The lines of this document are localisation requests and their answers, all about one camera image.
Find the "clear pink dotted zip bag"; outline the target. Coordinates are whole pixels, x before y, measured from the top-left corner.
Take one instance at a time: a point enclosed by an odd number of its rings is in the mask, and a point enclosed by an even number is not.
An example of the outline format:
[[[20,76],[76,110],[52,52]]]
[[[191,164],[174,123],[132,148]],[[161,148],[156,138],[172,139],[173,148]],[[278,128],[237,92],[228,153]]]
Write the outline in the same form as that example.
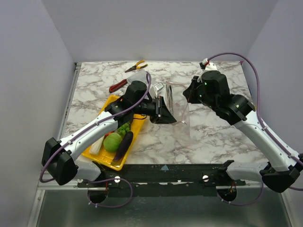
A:
[[[188,147],[190,144],[190,116],[187,99],[183,95],[186,86],[180,83],[166,81],[164,100],[176,122],[169,128],[178,146]]]

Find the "green grape bunch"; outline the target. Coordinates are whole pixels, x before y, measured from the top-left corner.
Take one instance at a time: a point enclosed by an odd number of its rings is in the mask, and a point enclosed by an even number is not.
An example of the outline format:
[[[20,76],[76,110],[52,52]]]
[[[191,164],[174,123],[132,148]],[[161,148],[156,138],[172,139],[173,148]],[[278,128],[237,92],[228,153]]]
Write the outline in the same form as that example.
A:
[[[131,123],[130,123],[130,122],[127,122],[127,123],[123,124],[121,127],[119,127],[119,128],[117,129],[117,133],[118,133],[121,137],[123,137],[123,136],[125,136],[125,134],[126,134],[127,132],[129,132],[130,130],[131,130]]]

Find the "purple eggplant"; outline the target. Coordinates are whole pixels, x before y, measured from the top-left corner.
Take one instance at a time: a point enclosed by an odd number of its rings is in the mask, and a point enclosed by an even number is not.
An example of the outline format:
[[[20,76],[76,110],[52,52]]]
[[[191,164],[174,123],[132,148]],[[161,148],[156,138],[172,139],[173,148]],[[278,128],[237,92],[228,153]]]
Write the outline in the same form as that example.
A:
[[[116,155],[113,158],[113,162],[118,162],[120,159],[124,157],[126,152],[128,151],[130,145],[132,144],[134,137],[134,133],[132,131],[128,131],[125,136],[123,137],[117,151]]]

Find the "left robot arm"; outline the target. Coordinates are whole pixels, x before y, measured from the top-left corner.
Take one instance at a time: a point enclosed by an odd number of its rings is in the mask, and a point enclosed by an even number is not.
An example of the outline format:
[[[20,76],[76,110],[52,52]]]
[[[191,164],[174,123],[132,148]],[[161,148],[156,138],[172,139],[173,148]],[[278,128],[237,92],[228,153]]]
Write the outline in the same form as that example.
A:
[[[145,83],[133,81],[124,95],[109,103],[96,119],[74,135],[60,140],[50,138],[45,143],[43,151],[42,171],[48,171],[52,180],[59,185],[80,178],[89,180],[95,187],[101,186],[105,181],[105,175],[96,164],[76,164],[75,161],[85,149],[102,136],[132,121],[135,114],[149,116],[154,124],[176,123],[162,96],[151,98],[149,87]]]

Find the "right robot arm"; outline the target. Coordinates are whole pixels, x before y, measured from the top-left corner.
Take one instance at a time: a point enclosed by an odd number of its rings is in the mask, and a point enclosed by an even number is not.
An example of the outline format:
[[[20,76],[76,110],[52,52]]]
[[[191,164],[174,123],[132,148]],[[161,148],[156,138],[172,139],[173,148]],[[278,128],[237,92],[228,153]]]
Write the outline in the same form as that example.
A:
[[[194,76],[183,92],[188,103],[203,104],[217,116],[243,132],[265,155],[265,163],[241,163],[229,161],[218,173],[218,181],[229,185],[234,180],[251,180],[264,183],[269,189],[281,193],[300,176],[303,167],[299,164],[302,155],[292,150],[285,153],[278,144],[281,139],[272,139],[261,125],[254,105],[244,96],[231,94],[224,74],[217,70],[202,76]]]

